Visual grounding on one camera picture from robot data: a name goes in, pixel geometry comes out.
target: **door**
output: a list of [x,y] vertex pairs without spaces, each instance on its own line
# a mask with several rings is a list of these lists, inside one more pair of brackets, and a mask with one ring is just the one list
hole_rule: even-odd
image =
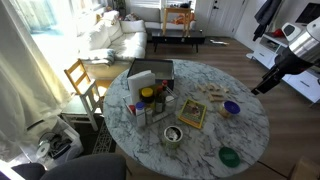
[[233,37],[248,0],[211,1],[207,36]]

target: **paper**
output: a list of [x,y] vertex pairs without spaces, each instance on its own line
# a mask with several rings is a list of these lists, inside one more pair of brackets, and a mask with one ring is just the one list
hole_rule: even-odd
[[128,77],[128,85],[132,104],[135,105],[140,101],[139,89],[154,85],[155,83],[156,76],[154,73],[151,73],[151,70],[142,71],[138,74]]

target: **cardboard box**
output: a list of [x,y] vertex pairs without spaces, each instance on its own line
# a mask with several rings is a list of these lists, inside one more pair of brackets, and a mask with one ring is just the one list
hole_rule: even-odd
[[146,70],[151,70],[156,75],[157,84],[162,83],[163,80],[167,80],[168,87],[173,90],[174,67],[172,60],[136,58],[129,69],[127,78]]

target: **green lid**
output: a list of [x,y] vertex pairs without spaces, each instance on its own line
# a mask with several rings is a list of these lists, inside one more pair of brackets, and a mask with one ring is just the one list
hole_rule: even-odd
[[219,151],[219,157],[222,163],[228,167],[237,167],[240,164],[238,154],[231,148],[221,148]]

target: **purple lid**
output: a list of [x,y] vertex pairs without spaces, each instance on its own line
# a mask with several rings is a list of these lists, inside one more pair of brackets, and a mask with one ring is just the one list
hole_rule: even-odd
[[144,108],[144,103],[143,102],[137,102],[136,109],[141,110],[143,108]]
[[238,114],[240,112],[240,107],[235,102],[226,101],[223,103],[223,106],[231,114]]

